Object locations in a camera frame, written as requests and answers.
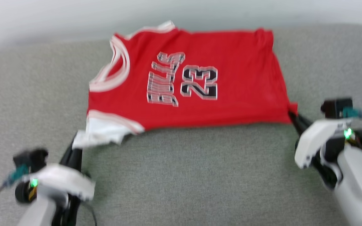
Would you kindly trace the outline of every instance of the red fabric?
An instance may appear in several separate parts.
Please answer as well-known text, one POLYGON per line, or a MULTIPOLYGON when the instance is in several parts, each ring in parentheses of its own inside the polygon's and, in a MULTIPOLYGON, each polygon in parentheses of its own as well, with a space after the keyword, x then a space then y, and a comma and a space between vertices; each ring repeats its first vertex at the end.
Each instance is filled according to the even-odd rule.
MULTIPOLYGON (((288 111, 297 112, 297 104, 290 103, 279 63, 272 51, 271 31, 220 31, 191 33, 174 29, 167 33, 142 31, 131 39, 118 34, 129 53, 130 71, 126 80, 115 89, 89 93, 89 110, 114 113, 139 122, 145 130, 160 127, 196 127, 247 124, 257 122, 290 123, 288 111), (172 104, 148 103, 149 73, 166 78, 166 73, 154 70, 160 66, 159 53, 184 53, 175 72, 172 104), (191 96, 183 96, 183 69, 200 66, 217 69, 217 99, 203 99, 190 87, 191 96)), ((107 79, 122 66, 113 66, 107 79)), ((194 78, 199 86, 203 80, 194 78)), ((153 90, 150 93, 161 93, 153 90)))

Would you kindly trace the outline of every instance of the gray fabric surface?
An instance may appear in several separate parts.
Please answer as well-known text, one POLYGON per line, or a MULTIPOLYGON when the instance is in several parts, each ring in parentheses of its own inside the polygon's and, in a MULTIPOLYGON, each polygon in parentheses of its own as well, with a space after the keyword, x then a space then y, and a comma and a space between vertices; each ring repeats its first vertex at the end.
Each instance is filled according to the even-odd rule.
MULTIPOLYGON (((277 29, 274 51, 304 115, 321 118, 328 97, 362 107, 361 26, 277 29)), ((0 52, 0 182, 24 148, 60 159, 85 126, 88 81, 111 56, 107 40, 0 52)), ((85 150, 99 225, 344 225, 315 170, 295 165, 296 139, 292 126, 255 124, 155 130, 85 150)), ((13 188, 2 192, 0 226, 16 225, 25 209, 13 188)), ((93 225, 83 207, 78 219, 93 225)))

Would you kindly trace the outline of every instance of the white background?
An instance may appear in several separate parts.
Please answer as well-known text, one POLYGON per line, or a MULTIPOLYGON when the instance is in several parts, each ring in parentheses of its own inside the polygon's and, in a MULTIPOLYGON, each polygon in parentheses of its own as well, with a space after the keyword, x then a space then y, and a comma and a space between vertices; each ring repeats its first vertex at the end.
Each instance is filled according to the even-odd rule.
POLYGON ((166 20, 188 30, 362 24, 362 0, 0 0, 0 48, 109 39, 166 20))

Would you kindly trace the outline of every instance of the green led light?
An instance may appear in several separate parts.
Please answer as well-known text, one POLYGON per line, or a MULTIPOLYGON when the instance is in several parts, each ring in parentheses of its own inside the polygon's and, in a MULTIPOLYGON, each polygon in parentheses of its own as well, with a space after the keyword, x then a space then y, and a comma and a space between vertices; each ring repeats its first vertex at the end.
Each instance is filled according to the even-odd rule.
POLYGON ((38 184, 39 184, 39 180, 33 179, 33 180, 31 181, 31 183, 30 183, 30 186, 31 186, 31 187, 35 187, 35 186, 37 186, 38 184))
POLYGON ((347 130, 344 131, 344 137, 346 137, 346 139, 349 139, 352 133, 353 133, 352 129, 348 128, 347 130))

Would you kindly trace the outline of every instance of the red jersey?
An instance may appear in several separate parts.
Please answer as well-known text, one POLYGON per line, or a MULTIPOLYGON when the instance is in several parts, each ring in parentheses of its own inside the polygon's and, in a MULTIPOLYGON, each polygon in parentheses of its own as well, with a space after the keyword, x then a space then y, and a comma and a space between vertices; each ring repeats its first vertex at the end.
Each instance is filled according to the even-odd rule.
POLYGON ((273 33, 188 32, 169 21, 111 39, 113 57, 90 82, 86 131, 74 146, 120 143, 160 127, 290 123, 273 33))

